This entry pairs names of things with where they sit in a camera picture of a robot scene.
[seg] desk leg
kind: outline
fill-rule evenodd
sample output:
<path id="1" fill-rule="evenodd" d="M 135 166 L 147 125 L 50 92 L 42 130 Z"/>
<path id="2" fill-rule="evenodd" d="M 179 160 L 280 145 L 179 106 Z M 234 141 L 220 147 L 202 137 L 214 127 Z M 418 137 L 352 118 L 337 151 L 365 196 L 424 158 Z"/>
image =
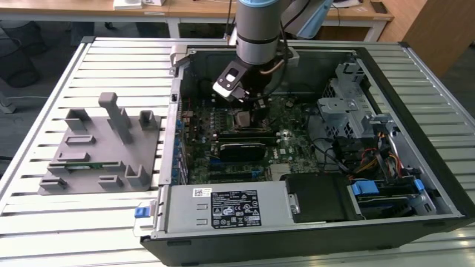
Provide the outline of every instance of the desk leg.
<path id="1" fill-rule="evenodd" d="M 386 21 L 373 21 L 368 34 L 364 37 L 364 42 L 377 42 L 378 36 L 382 33 L 382 29 Z"/>
<path id="2" fill-rule="evenodd" d="M 179 38 L 179 18 L 166 18 L 169 38 Z"/>
<path id="3" fill-rule="evenodd" d="M 6 97 L 2 95 L 2 93 L 0 92 L 0 110 L 5 113 L 5 114 L 10 114 L 14 112 L 14 105 L 11 104 L 11 102 L 9 102 L 9 100 L 6 99 Z"/>

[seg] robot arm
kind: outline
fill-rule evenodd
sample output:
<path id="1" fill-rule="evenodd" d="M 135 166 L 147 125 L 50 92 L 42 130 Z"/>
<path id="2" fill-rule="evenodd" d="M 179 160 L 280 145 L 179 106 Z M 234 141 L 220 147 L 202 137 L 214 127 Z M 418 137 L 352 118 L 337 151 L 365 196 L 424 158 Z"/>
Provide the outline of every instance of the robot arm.
<path id="1" fill-rule="evenodd" d="M 332 2 L 332 0 L 237 0 L 237 58 L 230 61 L 213 85 L 213 90 L 228 101 L 234 98 L 240 102 L 261 99 L 272 72 L 281 65 L 284 70 L 286 68 L 288 51 L 285 46 L 278 47 L 280 31 L 288 29 L 289 33 L 312 38 Z"/>

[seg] power supply label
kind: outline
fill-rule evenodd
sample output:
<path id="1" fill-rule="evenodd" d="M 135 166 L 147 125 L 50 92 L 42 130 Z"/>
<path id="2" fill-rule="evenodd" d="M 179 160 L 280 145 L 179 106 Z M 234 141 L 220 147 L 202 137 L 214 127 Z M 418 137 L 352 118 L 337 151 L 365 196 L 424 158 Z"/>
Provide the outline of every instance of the power supply label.
<path id="1" fill-rule="evenodd" d="M 212 192 L 210 212 L 214 229 L 260 226 L 257 191 Z"/>

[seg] green circuit board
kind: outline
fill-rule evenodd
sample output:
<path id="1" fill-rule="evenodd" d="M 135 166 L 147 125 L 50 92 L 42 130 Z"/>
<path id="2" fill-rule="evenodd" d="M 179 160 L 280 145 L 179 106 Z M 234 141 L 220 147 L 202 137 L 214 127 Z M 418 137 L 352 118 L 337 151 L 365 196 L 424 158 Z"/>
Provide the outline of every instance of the green circuit board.
<path id="1" fill-rule="evenodd" d="M 286 96 L 272 97 L 266 123 L 280 137 L 276 146 L 265 148 L 262 160 L 253 162 L 220 162 L 216 157 L 217 144 L 212 134 L 232 132 L 234 128 L 232 108 L 213 108 L 201 105 L 193 108 L 193 114 L 199 118 L 199 127 L 189 125 L 186 135 L 186 152 L 189 155 L 189 184 L 212 184 L 217 182 L 238 182 L 240 179 L 217 181 L 212 179 L 218 174 L 252 174 L 252 181 L 270 181 L 270 165 L 288 164 L 290 173 L 318 172 L 317 161 L 310 148 L 302 124 L 308 111 Z"/>

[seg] white table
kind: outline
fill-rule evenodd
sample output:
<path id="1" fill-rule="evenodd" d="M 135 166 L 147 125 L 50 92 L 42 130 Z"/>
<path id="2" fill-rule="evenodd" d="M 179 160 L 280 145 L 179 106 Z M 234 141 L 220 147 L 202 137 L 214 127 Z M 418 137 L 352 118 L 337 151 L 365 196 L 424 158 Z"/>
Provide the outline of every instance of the white table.
<path id="1" fill-rule="evenodd" d="M 39 196 L 38 181 L 62 138 L 67 108 L 105 115 L 95 97 L 115 92 L 127 115 L 143 107 L 166 115 L 174 44 L 222 45 L 212 39 L 97 38 L 81 44 L 0 180 L 1 266 L 161 267 L 131 233 L 133 211 L 155 198 L 157 174 L 146 192 Z M 298 46 L 365 47 L 472 200 L 475 122 L 410 50 L 389 43 L 293 41 Z M 137 74 L 130 70 L 150 70 Z M 384 104 L 374 95 L 381 110 Z M 159 169 L 162 145 L 155 148 Z M 475 230 L 432 234 L 397 249 L 356 251 L 220 266 L 473 266 Z"/>

